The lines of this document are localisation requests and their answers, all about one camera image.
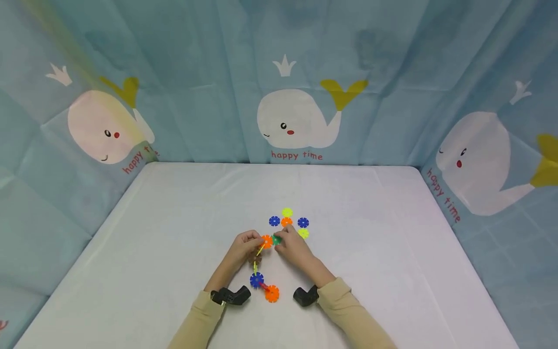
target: whale print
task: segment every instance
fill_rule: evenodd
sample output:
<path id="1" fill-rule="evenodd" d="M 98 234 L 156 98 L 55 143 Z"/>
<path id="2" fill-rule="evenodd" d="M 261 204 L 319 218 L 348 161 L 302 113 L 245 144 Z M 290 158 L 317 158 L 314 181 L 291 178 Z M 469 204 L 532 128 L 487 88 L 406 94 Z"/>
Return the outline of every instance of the whale print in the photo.
<path id="1" fill-rule="evenodd" d="M 3 329 L 5 329 L 6 327 L 8 327 L 8 320 L 0 320 L 0 332 L 2 332 Z"/>
<path id="2" fill-rule="evenodd" d="M 542 160 L 529 183 L 502 190 L 509 173 L 509 133 L 495 113 L 474 112 L 448 133 L 436 164 L 450 189 L 473 214 L 491 216 L 537 187 L 558 185 L 558 140 L 537 137 Z"/>
<path id="3" fill-rule="evenodd" d="M 142 141 L 152 144 L 155 135 L 136 109 L 137 78 L 126 79 L 124 89 L 104 77 L 101 81 L 132 107 L 134 116 L 112 95 L 89 90 L 70 106 L 68 128 L 87 155 L 104 164 L 115 164 Z"/>
<path id="4" fill-rule="evenodd" d="M 326 123 L 324 115 L 311 95 L 299 89 L 274 91 L 259 103 L 257 122 L 259 131 L 276 148 L 326 148 L 337 139 L 343 109 L 358 96 L 368 82 L 357 81 L 344 92 L 334 80 L 323 80 L 333 98 L 337 112 Z"/>

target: beige sleeve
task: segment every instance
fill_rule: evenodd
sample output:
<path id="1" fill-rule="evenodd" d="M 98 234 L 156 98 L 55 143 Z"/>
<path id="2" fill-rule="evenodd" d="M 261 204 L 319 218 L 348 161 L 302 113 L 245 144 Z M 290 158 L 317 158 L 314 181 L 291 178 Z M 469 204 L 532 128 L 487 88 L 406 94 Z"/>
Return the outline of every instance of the beige sleeve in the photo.
<path id="1" fill-rule="evenodd" d="M 224 308 L 200 292 L 167 349 L 206 349 Z"/>
<path id="2" fill-rule="evenodd" d="M 341 278 L 318 289 L 318 294 L 318 304 L 345 332 L 353 349 L 397 349 Z"/>

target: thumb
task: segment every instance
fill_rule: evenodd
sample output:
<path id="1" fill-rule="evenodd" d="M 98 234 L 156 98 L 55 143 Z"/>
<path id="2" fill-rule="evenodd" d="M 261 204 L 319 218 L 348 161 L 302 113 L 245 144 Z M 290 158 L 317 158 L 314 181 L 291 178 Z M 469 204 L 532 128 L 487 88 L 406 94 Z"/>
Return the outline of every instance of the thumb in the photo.
<path id="1" fill-rule="evenodd" d="M 286 230 L 287 232 L 289 232 L 289 233 L 297 234 L 297 233 L 296 233 L 296 230 L 295 230 L 295 228 L 292 226 L 292 224 L 288 224 L 288 225 L 285 227 L 285 230 Z"/>
<path id="2" fill-rule="evenodd" d="M 247 251 L 252 251 L 254 248 L 258 247 L 259 245 L 265 242 L 262 238 L 252 239 L 244 244 L 244 248 Z"/>

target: blue curtain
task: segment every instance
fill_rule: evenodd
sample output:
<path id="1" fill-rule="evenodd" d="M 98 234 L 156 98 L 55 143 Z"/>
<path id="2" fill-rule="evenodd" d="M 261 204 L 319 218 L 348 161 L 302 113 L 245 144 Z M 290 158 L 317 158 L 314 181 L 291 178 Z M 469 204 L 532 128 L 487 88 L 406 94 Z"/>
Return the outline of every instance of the blue curtain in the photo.
<path id="1" fill-rule="evenodd" d="M 529 183 L 558 136 L 557 18 L 551 0 L 1 0 L 0 347 L 150 161 L 412 165 L 436 197 L 446 135 L 485 112 L 511 139 L 504 188 Z M 554 348 L 552 183 L 490 216 L 452 195 L 516 340 Z M 516 295 L 544 325 L 514 322 Z"/>

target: blue snowflake block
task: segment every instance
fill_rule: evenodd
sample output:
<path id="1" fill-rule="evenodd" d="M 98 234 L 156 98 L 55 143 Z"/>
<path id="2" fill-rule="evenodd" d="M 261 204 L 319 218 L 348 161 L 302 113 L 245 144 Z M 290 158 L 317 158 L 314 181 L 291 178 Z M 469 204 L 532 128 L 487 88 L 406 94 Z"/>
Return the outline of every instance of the blue snowflake block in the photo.
<path id="1" fill-rule="evenodd" d="M 308 220 L 308 218 L 302 217 L 299 219 L 299 227 L 308 228 L 309 225 L 310 225 L 310 221 Z"/>
<path id="2" fill-rule="evenodd" d="M 281 220 L 277 216 L 273 216 L 270 218 L 270 226 L 277 227 L 281 223 Z"/>
<path id="3" fill-rule="evenodd" d="M 250 285 L 254 288 L 260 288 L 259 284 L 263 284 L 263 274 L 260 272 L 257 273 L 253 273 L 252 276 L 250 276 Z"/>

